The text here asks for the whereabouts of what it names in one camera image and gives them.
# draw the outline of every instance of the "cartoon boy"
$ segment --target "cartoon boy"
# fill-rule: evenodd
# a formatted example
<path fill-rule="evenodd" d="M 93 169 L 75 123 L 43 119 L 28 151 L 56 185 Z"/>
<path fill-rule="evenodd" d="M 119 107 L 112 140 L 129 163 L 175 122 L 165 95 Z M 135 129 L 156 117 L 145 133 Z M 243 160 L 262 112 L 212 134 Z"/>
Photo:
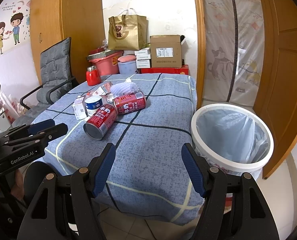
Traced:
<path fill-rule="evenodd" d="M 14 14 L 10 19 L 10 24 L 14 27 L 13 35 L 14 35 L 15 45 L 19 43 L 19 25 L 21 24 L 23 18 L 24 16 L 22 13 L 17 13 L 17 14 Z"/>

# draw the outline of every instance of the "blue gripper pad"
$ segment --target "blue gripper pad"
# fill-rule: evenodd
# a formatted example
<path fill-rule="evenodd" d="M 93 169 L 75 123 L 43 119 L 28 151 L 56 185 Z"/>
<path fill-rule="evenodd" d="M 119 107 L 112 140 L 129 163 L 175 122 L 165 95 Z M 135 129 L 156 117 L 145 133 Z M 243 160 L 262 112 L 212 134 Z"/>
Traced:
<path fill-rule="evenodd" d="M 55 126 L 55 121 L 52 119 L 48 119 L 43 122 L 32 124 L 31 127 L 28 128 L 27 132 L 31 135 L 36 135 L 38 132 L 43 131 L 47 128 L 51 128 L 52 126 Z"/>
<path fill-rule="evenodd" d="M 116 148 L 114 145 L 112 145 L 109 148 L 104 160 L 102 161 L 100 168 L 98 169 L 98 172 L 95 175 L 95 184 L 92 191 L 94 197 L 97 197 L 98 194 L 103 191 L 109 172 L 111 171 L 111 168 L 113 166 L 115 156 Z"/>
<path fill-rule="evenodd" d="M 182 146 L 182 160 L 191 179 L 194 190 L 203 197 L 206 193 L 203 185 L 203 175 L 185 144 Z"/>

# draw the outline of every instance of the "gray seat cushion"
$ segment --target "gray seat cushion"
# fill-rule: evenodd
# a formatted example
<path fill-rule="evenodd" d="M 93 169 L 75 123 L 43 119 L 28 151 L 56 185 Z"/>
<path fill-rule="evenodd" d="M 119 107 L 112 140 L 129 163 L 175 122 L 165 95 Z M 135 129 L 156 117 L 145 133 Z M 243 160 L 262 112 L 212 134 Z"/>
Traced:
<path fill-rule="evenodd" d="M 19 118 L 17 118 L 13 122 L 12 127 L 21 126 L 23 124 L 31 124 L 36 117 L 38 117 L 42 112 L 44 112 L 50 106 L 51 105 L 38 103 L 37 106 L 33 106 L 31 109 L 27 110 L 25 112 L 25 115 L 22 115 Z"/>
<path fill-rule="evenodd" d="M 57 100 L 59 100 L 63 95 L 65 95 L 68 91 L 65 89 L 65 86 L 60 87 L 59 89 L 55 90 L 50 94 L 50 100 L 52 100 L 53 103 L 55 103 Z M 48 91 L 53 89 L 55 86 L 44 86 L 41 89 L 38 90 L 36 94 L 36 99 L 37 101 L 43 103 L 43 104 L 48 104 L 46 100 L 46 94 Z"/>
<path fill-rule="evenodd" d="M 50 106 L 46 100 L 47 92 L 71 78 L 69 60 L 70 45 L 71 37 L 68 37 L 41 53 L 40 64 L 43 87 L 36 94 L 36 99 L 39 103 L 37 106 L 33 106 L 27 110 L 25 115 L 16 119 L 12 127 L 31 124 L 40 113 Z M 71 89 L 71 82 L 63 85 L 50 94 L 51 101 L 55 103 Z"/>

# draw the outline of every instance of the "pink plastic bucket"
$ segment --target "pink plastic bucket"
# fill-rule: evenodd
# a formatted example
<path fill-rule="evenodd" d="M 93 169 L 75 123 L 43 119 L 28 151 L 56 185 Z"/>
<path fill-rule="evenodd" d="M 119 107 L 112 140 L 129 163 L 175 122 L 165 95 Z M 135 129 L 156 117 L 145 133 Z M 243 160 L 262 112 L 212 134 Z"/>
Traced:
<path fill-rule="evenodd" d="M 100 76 L 118 74 L 118 58 L 121 57 L 123 51 L 118 51 L 112 55 L 103 58 L 92 59 L 91 62 L 98 69 Z"/>

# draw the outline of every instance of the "trash can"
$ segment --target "trash can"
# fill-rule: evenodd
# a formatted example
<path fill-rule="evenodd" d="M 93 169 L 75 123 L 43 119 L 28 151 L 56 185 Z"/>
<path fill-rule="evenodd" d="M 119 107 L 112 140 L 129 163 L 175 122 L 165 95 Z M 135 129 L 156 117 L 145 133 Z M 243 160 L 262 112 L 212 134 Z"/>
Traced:
<path fill-rule="evenodd" d="M 274 142 L 266 124 L 252 112 L 230 104 L 207 105 L 193 115 L 196 151 L 227 174 L 249 172 L 256 180 L 271 158 Z"/>

